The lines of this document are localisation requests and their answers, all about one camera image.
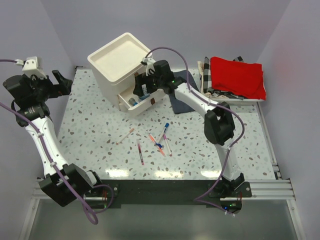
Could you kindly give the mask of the cream drawer organizer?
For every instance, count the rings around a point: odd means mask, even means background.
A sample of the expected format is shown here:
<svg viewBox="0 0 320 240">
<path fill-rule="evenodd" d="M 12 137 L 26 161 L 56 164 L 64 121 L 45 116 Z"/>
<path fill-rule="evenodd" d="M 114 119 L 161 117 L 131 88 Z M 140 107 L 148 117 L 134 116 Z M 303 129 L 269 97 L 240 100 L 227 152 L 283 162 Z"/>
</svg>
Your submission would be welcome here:
<svg viewBox="0 0 320 240">
<path fill-rule="evenodd" d="M 158 89 L 144 100 L 133 93 L 135 74 L 142 74 L 146 67 L 141 60 L 150 49 L 131 33 L 126 32 L 87 56 L 99 89 L 109 102 L 121 112 L 135 117 L 165 97 Z M 129 99 L 138 104 L 132 106 Z"/>
</svg>

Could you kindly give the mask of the aluminium frame rail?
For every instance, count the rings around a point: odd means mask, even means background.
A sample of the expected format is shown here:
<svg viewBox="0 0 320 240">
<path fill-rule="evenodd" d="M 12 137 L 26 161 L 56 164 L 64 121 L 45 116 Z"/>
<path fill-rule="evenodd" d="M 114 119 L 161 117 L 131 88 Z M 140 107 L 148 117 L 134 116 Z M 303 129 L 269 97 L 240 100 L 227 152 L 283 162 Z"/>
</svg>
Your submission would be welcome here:
<svg viewBox="0 0 320 240">
<path fill-rule="evenodd" d="M 230 105 L 245 124 L 235 147 L 252 197 L 242 210 L 225 215 L 211 206 L 124 204 L 98 215 L 91 224 L 75 201 L 60 207 L 34 186 L 20 234 L 22 240 L 301 240 L 295 228 L 297 208 L 290 180 L 281 173 L 272 152 L 258 103 Z M 106 180 L 212 180 L 221 164 L 213 145 L 206 142 L 201 117 L 195 112 L 174 114 L 165 98 L 137 116 L 119 111 L 107 100 L 67 104 L 58 139 L 69 161 L 94 170 Z M 159 146 L 157 141 L 166 123 Z M 123 135 L 134 131 L 120 144 Z M 141 164 L 137 139 L 144 165 Z"/>
</svg>

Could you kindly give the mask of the blue-capped white marker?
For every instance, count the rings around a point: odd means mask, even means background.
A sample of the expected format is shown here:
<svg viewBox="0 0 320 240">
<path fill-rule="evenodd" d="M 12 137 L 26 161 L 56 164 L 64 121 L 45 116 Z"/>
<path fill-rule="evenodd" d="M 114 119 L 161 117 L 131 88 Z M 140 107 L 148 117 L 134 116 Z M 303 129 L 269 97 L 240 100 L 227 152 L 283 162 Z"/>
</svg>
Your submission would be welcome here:
<svg viewBox="0 0 320 240">
<path fill-rule="evenodd" d="M 169 127 L 169 123 L 166 123 L 160 133 L 160 135 L 158 136 L 157 140 L 156 140 L 156 144 L 159 145 L 160 144 L 160 141 L 162 139 L 162 137 L 164 136 L 164 134 L 166 133 L 168 127 Z"/>
</svg>

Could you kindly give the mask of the dark blue pencil pouch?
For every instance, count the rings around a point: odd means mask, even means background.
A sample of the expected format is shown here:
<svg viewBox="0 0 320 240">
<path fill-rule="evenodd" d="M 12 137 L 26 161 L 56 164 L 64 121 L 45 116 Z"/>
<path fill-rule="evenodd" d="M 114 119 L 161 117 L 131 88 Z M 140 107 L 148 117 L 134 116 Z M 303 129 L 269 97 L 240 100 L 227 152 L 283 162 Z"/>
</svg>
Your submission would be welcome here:
<svg viewBox="0 0 320 240">
<path fill-rule="evenodd" d="M 183 79 L 187 79 L 187 73 L 188 73 L 188 79 L 189 79 L 189 83 L 190 85 L 196 89 L 197 91 L 199 90 L 196 82 L 192 76 L 192 74 L 189 71 L 186 70 L 181 70 L 181 71 L 177 71 L 174 72 L 174 77 L 175 78 L 183 78 Z M 170 103 L 172 106 L 172 110 L 174 112 L 174 114 L 184 114 L 184 113 L 190 113 L 190 112 L 194 112 L 195 110 L 193 108 L 191 108 L 189 105 L 185 104 L 184 102 L 176 99 L 174 96 L 169 95 L 169 99 L 170 99 Z"/>
</svg>

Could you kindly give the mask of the pink-capped white marker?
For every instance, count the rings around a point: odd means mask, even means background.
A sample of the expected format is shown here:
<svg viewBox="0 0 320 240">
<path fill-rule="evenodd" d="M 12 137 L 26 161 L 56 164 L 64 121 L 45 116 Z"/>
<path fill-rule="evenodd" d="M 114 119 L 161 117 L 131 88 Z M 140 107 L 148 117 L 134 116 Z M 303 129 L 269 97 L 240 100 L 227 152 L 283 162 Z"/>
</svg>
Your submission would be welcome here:
<svg viewBox="0 0 320 240">
<path fill-rule="evenodd" d="M 163 134 L 163 139 L 164 139 L 164 143 L 165 143 L 165 146 L 166 146 L 166 150 L 167 150 L 167 152 L 168 152 L 168 155 L 169 155 L 170 157 L 172 157 L 172 156 L 173 156 L 173 155 L 172 155 L 172 150 L 171 150 L 171 148 L 170 148 L 170 146 L 169 146 L 169 142 L 168 142 L 168 139 L 167 139 L 167 136 L 166 136 L 165 133 Z"/>
</svg>

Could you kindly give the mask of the black white checkered cloth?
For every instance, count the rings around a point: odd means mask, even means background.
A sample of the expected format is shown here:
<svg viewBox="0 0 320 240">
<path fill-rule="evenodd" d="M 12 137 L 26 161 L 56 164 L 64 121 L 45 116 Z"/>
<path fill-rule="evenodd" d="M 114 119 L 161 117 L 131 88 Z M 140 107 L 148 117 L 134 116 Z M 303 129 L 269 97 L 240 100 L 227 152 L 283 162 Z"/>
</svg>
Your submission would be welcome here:
<svg viewBox="0 0 320 240">
<path fill-rule="evenodd" d="M 200 64 L 199 73 L 201 75 L 201 92 L 207 93 L 212 88 L 211 65 L 210 59 L 205 56 L 204 61 Z"/>
</svg>

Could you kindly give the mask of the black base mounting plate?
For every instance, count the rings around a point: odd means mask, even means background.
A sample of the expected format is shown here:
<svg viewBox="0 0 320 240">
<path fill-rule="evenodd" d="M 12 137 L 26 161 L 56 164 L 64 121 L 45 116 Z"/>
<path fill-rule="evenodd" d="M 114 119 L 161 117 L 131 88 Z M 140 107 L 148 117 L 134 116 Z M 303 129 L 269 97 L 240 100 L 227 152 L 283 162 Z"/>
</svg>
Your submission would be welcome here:
<svg viewBox="0 0 320 240">
<path fill-rule="evenodd" d="M 252 197 L 250 183 L 245 181 L 234 191 L 223 181 L 209 190 L 214 180 L 103 180 L 114 192 L 111 208 L 122 205 L 198 205 L 196 197 L 208 192 L 202 201 L 222 206 L 225 210 L 240 210 L 242 199 Z"/>
</svg>

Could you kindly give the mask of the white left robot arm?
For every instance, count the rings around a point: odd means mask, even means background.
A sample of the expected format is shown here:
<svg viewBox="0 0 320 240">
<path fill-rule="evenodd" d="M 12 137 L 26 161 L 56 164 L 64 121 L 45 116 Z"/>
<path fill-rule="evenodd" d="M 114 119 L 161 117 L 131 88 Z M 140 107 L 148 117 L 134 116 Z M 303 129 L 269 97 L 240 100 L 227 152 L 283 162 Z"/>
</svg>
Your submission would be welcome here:
<svg viewBox="0 0 320 240">
<path fill-rule="evenodd" d="M 63 157 L 50 110 L 48 99 L 68 96 L 72 90 L 72 80 L 52 71 L 58 81 L 53 84 L 49 76 L 41 70 L 24 71 L 3 82 L 5 89 L 13 96 L 10 111 L 16 122 L 32 137 L 42 160 L 44 179 L 39 182 L 41 190 L 62 207 L 86 193 L 99 196 L 104 184 L 92 171 L 84 171 Z"/>
</svg>

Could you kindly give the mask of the red folded cloth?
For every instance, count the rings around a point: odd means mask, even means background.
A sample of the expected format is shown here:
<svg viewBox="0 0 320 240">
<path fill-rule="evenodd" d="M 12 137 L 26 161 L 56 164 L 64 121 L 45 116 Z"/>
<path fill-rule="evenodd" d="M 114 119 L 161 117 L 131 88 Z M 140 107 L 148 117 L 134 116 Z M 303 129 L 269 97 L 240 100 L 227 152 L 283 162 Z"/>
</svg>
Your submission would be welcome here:
<svg viewBox="0 0 320 240">
<path fill-rule="evenodd" d="M 210 59 L 211 87 L 231 92 L 247 99 L 265 101 L 263 66 L 260 63 L 245 63 L 220 57 Z"/>
</svg>

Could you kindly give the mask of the orange marker pen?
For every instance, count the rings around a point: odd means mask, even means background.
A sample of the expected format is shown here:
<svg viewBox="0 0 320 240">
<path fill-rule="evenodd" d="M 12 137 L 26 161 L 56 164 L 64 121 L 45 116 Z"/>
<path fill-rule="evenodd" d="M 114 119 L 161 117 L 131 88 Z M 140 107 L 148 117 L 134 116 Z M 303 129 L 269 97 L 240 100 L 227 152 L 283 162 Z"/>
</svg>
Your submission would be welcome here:
<svg viewBox="0 0 320 240">
<path fill-rule="evenodd" d="M 159 152 L 165 157 L 165 153 L 164 151 L 162 150 L 162 148 L 159 146 L 159 144 L 156 142 L 155 138 L 152 136 L 151 133 L 148 133 L 148 136 L 150 138 L 150 140 L 153 142 L 153 144 L 157 147 L 157 149 L 159 150 Z"/>
</svg>

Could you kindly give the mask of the red pen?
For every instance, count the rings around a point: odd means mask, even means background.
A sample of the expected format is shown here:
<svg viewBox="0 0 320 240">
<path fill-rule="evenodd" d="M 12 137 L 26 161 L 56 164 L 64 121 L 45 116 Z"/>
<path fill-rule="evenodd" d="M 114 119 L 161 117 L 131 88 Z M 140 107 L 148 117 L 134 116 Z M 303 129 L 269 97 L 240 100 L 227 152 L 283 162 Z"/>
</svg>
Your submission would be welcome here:
<svg viewBox="0 0 320 240">
<path fill-rule="evenodd" d="M 139 153 L 139 158 L 140 158 L 140 162 L 141 162 L 141 165 L 143 166 L 145 163 L 144 163 L 144 159 L 143 159 L 143 155 L 142 155 L 142 149 L 141 149 L 141 143 L 140 143 L 140 140 L 137 139 L 137 147 L 138 147 L 138 153 Z"/>
</svg>

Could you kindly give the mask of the blue grey glue stick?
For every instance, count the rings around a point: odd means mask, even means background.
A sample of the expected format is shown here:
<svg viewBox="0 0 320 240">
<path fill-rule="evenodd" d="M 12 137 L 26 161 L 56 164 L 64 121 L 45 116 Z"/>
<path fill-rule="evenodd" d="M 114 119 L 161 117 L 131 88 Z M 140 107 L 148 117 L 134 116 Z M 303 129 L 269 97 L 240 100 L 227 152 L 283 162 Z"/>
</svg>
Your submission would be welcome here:
<svg viewBox="0 0 320 240">
<path fill-rule="evenodd" d="M 128 100 L 129 104 L 132 105 L 132 106 L 136 106 L 138 104 L 138 102 L 134 99 L 134 98 L 130 98 Z"/>
</svg>

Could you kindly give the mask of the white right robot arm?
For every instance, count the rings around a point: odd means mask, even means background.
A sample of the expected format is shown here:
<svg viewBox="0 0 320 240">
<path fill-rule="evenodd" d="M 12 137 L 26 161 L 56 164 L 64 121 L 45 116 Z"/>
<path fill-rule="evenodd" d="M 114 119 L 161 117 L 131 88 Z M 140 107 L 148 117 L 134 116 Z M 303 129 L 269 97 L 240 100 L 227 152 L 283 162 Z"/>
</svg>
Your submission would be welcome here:
<svg viewBox="0 0 320 240">
<path fill-rule="evenodd" d="M 226 102 L 211 102 L 209 98 L 188 85 L 184 78 L 175 77 L 166 60 L 155 61 L 153 58 L 144 58 L 141 64 L 146 70 L 135 76 L 133 93 L 142 97 L 161 89 L 203 117 L 204 135 L 214 144 L 222 165 L 221 176 L 209 190 L 221 197 L 235 196 L 241 190 L 245 178 L 233 150 L 235 123 L 230 106 Z"/>
</svg>

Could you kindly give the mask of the white cloth basket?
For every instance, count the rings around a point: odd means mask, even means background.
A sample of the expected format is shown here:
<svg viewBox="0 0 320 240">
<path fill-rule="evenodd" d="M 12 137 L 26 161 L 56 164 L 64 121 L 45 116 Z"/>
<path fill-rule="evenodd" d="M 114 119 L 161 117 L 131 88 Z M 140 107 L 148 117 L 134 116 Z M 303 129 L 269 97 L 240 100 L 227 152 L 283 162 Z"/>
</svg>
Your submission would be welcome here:
<svg viewBox="0 0 320 240">
<path fill-rule="evenodd" d="M 204 75 L 204 62 L 202 61 L 197 61 L 197 67 L 198 67 L 198 77 L 199 77 L 199 80 L 195 80 L 196 82 L 196 85 L 199 89 L 199 91 L 201 93 L 203 93 L 203 83 L 204 81 L 202 80 L 203 78 L 203 75 Z M 204 94 L 205 96 L 207 96 L 208 98 L 210 98 L 211 100 L 213 101 L 216 101 L 216 102 L 227 102 L 229 103 L 230 105 L 244 105 L 244 106 L 247 106 L 247 105 L 252 105 L 254 103 L 259 103 L 259 102 L 263 102 L 264 100 L 263 99 L 249 99 L 249 98 L 229 98 L 225 95 L 218 95 L 218 96 L 213 96 L 213 95 L 209 95 L 207 93 Z"/>
</svg>

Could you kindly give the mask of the blue patterned tape roll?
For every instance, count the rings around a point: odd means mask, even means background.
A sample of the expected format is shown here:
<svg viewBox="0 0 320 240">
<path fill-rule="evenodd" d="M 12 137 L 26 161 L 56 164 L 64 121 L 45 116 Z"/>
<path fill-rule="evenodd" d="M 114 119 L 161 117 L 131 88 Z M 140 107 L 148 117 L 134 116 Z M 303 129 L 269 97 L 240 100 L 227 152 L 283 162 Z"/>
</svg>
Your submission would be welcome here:
<svg viewBox="0 0 320 240">
<path fill-rule="evenodd" d="M 148 89 L 147 89 L 147 86 L 146 84 L 143 84 L 141 86 L 141 89 L 142 89 L 142 93 L 143 95 L 139 97 L 140 100 L 144 100 L 146 98 L 148 98 L 150 96 L 150 93 L 148 93 Z"/>
</svg>

